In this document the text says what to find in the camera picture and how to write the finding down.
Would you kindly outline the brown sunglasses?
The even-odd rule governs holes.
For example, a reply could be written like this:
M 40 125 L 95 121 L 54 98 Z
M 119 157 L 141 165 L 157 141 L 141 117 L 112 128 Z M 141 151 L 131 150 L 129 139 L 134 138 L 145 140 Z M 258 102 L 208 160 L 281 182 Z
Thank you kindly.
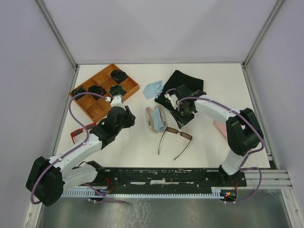
M 191 143 L 193 137 L 190 134 L 185 133 L 185 132 L 181 132 L 181 131 L 179 131 L 175 128 L 166 127 L 164 132 L 162 133 L 162 136 L 161 136 L 159 144 L 158 144 L 158 152 L 157 152 L 158 155 L 160 155 L 160 152 L 161 152 L 161 143 L 162 143 L 162 140 L 164 138 L 165 133 L 172 133 L 172 134 L 175 134 L 175 135 L 180 135 L 181 137 L 183 137 L 183 138 L 185 138 L 189 141 L 188 144 L 186 145 L 186 147 L 174 158 L 174 161 L 175 161 L 185 152 L 185 150 L 187 149 L 187 147 Z

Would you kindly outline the marble pattern glasses case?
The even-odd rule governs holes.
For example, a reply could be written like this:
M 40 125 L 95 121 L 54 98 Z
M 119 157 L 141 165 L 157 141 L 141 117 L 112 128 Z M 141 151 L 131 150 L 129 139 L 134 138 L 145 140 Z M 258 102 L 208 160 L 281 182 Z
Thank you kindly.
M 167 127 L 167 120 L 164 111 L 160 105 L 155 106 L 153 109 L 146 108 L 147 122 L 151 131 L 161 133 Z

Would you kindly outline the light blue cleaning cloth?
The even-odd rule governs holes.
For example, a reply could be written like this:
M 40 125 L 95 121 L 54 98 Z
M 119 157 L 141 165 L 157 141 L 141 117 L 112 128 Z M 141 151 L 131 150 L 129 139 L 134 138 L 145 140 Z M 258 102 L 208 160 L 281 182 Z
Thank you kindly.
M 164 130 L 164 123 L 161 118 L 161 112 L 160 112 L 159 108 L 156 107 L 153 109 L 153 111 L 151 112 L 151 117 L 153 120 L 154 129 L 157 132 L 162 132 Z

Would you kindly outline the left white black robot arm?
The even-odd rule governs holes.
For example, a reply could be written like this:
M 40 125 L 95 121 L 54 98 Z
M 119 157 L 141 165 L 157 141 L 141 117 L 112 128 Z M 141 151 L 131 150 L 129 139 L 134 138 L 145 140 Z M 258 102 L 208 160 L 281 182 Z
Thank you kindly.
M 135 124 L 135 116 L 128 106 L 113 107 L 107 117 L 87 132 L 86 138 L 70 149 L 48 159 L 38 157 L 31 168 L 26 188 L 31 192 L 32 204 L 54 204 L 61 195 L 78 185 L 93 183 L 101 185 L 105 173 L 95 162 L 77 168 L 88 156 L 112 143 L 119 132 Z

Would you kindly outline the red sunglasses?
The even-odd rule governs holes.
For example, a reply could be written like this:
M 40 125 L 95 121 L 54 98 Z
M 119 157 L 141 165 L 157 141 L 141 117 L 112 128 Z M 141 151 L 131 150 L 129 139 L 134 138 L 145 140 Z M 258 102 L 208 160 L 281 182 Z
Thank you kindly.
M 85 126 L 85 128 L 79 128 L 74 130 L 73 132 L 70 133 L 71 139 L 73 144 L 76 144 L 76 137 L 81 135 L 83 132 L 85 132 L 85 130 L 91 130 L 92 128 L 94 128 L 96 126 L 95 123 L 91 123 Z

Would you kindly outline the black folded cloth pouch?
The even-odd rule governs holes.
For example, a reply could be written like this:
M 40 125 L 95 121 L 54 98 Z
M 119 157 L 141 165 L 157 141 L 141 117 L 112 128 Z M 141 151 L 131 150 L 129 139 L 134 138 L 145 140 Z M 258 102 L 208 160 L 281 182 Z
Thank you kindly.
M 169 89 L 177 89 L 179 86 L 185 85 L 191 91 L 195 92 L 196 90 L 203 91 L 204 80 L 191 77 L 187 74 L 182 73 L 179 70 L 175 70 L 171 77 L 163 86 L 162 92 L 155 98 L 155 102 L 164 106 L 168 110 L 174 110 L 170 101 L 168 101 L 164 95 Z

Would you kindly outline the wooden compartment tray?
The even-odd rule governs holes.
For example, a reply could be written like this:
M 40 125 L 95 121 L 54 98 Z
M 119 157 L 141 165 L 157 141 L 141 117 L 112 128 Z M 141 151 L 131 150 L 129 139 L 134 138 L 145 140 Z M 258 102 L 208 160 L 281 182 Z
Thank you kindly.
M 123 98 L 127 100 L 140 88 L 128 74 L 116 76 L 119 71 L 121 69 L 112 63 L 69 92 L 71 97 L 86 92 L 85 95 L 78 96 L 74 101 L 94 123 L 98 123 L 106 117 L 111 106 L 105 99 L 90 93 L 112 97 L 113 94 L 118 93 L 118 89 L 113 89 L 113 87 L 120 86 L 125 91 Z

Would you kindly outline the crumpled light blue cloth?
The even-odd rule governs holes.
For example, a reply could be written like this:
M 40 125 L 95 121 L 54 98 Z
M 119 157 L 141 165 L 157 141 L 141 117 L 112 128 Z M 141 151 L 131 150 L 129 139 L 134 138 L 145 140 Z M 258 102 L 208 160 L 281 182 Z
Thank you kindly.
M 163 91 L 162 80 L 149 83 L 143 90 L 144 97 L 149 100 Z

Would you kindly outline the pink glasses case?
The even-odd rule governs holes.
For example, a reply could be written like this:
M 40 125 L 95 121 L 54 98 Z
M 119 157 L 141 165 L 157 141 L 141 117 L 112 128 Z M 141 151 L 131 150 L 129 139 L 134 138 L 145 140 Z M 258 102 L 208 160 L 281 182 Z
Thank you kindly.
M 227 141 L 228 137 L 227 137 L 226 126 L 217 120 L 213 121 L 213 125 L 218 130 L 218 132 L 222 135 L 222 137 Z

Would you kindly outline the rolled black belt top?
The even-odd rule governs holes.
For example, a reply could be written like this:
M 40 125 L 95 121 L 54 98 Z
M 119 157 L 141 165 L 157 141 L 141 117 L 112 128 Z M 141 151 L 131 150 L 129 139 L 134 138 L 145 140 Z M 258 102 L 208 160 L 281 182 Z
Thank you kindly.
M 118 69 L 114 69 L 110 73 L 110 76 L 118 84 L 123 82 L 127 78 L 127 74 L 124 71 Z

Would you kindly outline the rolled green black belt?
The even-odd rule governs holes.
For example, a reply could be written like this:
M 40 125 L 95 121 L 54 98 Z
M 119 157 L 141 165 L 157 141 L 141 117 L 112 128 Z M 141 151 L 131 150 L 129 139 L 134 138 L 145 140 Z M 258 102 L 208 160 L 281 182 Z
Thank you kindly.
M 85 92 L 86 92 L 86 90 L 84 89 L 84 87 L 83 87 L 83 86 L 80 86 L 80 87 L 78 87 L 78 88 L 75 88 L 75 89 L 71 92 L 71 95 L 72 95 L 72 96 L 75 96 L 75 95 L 77 95 L 77 94 L 85 93 Z

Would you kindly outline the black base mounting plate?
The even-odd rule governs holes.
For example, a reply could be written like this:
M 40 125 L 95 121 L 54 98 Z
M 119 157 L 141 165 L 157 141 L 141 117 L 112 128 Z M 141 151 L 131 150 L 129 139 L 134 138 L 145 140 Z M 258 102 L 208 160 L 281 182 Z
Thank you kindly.
M 206 168 L 99 168 L 91 186 L 109 187 L 110 192 L 122 186 L 181 185 L 198 187 L 246 187 L 245 174 L 238 171 L 232 176 L 218 169 Z

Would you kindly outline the right aluminium frame post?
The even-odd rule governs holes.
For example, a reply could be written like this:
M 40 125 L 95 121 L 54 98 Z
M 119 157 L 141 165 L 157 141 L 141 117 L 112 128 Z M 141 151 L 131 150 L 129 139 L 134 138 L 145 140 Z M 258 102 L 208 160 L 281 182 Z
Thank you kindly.
M 272 8 L 269 16 L 267 17 L 265 23 L 263 24 L 261 30 L 259 31 L 253 45 L 251 46 L 247 56 L 245 57 L 242 67 L 246 68 L 249 66 L 250 62 L 252 61 L 255 53 L 257 52 L 258 48 L 260 47 L 263 39 L 265 38 L 267 32 L 271 28 L 272 24 L 274 23 L 277 15 L 279 14 L 281 8 L 285 4 L 285 0 L 277 0 L 274 7 Z

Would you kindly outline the aluminium frame post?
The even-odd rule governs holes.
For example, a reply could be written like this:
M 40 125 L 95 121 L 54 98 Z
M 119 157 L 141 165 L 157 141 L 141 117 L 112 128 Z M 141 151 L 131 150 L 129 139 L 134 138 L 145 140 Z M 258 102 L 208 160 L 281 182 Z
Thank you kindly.
M 267 32 L 271 28 L 272 24 L 274 23 L 277 15 L 279 14 L 281 8 L 285 4 L 285 0 L 277 0 L 274 7 L 272 8 L 269 16 L 267 17 L 265 23 L 263 24 L 261 30 L 259 31 L 253 45 L 251 46 L 247 56 L 245 57 L 242 67 L 246 68 L 249 66 L 250 62 L 252 61 L 255 53 L 257 52 L 258 48 L 260 47 L 263 39 L 265 38 Z
M 55 39 L 57 40 L 60 48 L 64 52 L 65 56 L 67 57 L 71 66 L 77 69 L 78 64 L 75 61 L 74 57 L 72 56 L 70 50 L 68 49 L 59 29 L 57 28 L 50 11 L 48 10 L 44 0 L 34 0 L 35 4 L 37 5 L 39 11 L 41 12 L 42 16 L 44 17 L 46 23 L 48 24 L 52 34 L 54 35 Z

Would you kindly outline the left aluminium frame post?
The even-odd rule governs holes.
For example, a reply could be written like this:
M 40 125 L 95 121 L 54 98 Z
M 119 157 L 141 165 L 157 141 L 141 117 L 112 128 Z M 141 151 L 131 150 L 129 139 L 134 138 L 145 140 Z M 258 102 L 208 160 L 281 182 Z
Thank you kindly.
M 57 40 L 60 48 L 64 52 L 65 56 L 67 57 L 71 66 L 77 69 L 78 64 L 75 61 L 74 57 L 72 56 L 70 50 L 68 49 L 59 29 L 57 28 L 50 11 L 48 10 L 44 0 L 34 0 L 35 4 L 37 5 L 39 11 L 41 12 L 42 16 L 44 17 L 46 23 L 48 24 L 52 34 L 54 35 L 55 39 Z

